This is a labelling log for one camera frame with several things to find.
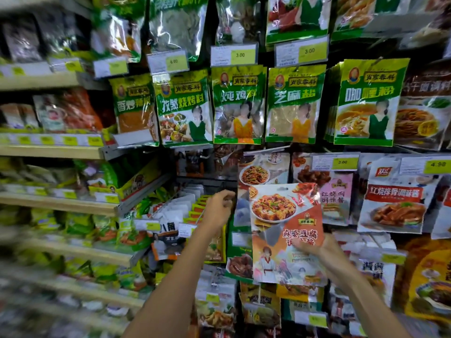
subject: hand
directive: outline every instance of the hand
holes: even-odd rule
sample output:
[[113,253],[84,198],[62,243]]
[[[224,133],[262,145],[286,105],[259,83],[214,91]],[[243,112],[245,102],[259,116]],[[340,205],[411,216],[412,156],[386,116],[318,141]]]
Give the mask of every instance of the hand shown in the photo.
[[353,276],[360,276],[357,268],[351,264],[330,233],[324,234],[322,246],[312,246],[296,238],[292,240],[292,244],[296,249],[318,257],[321,264],[326,268],[326,276],[342,290],[347,289],[348,284],[353,280]]
[[226,223],[232,211],[232,199],[235,192],[222,190],[211,196],[206,201],[201,227],[211,230],[211,234],[216,234]]

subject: woman illustration on packet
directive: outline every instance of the woman illustration on packet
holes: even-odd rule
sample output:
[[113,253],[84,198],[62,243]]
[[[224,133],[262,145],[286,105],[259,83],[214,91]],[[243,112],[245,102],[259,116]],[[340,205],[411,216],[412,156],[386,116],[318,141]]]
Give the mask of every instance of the woman illustration on packet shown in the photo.
[[186,129],[186,136],[190,136],[193,141],[207,141],[205,132],[211,134],[211,126],[208,121],[204,121],[202,118],[202,108],[200,105],[196,105],[193,110],[194,120],[188,122],[188,128]]
[[240,105],[240,115],[234,118],[229,130],[229,137],[236,137],[238,139],[252,138],[251,110],[251,101],[245,101]]
[[293,142],[308,143],[309,134],[312,130],[311,109],[312,105],[310,103],[302,104],[296,109],[296,118],[291,126]]
[[263,256],[260,258],[260,264],[263,269],[262,282],[269,282],[275,284],[277,282],[274,272],[277,266],[274,260],[271,259],[272,251],[268,246],[263,247]]
[[369,134],[369,139],[386,140],[385,130],[388,125],[388,100],[376,102],[376,113],[369,115],[369,119],[365,124],[364,132]]

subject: forearm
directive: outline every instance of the forearm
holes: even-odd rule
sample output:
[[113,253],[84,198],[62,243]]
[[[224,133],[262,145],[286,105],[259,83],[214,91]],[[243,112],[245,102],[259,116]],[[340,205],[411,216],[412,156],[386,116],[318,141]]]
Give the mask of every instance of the forearm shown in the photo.
[[193,232],[172,270],[152,292],[122,338],[186,336],[209,237],[206,227]]
[[343,278],[349,280],[344,291],[349,296],[358,320],[369,338],[411,338],[360,272],[356,270],[354,273],[344,275]]

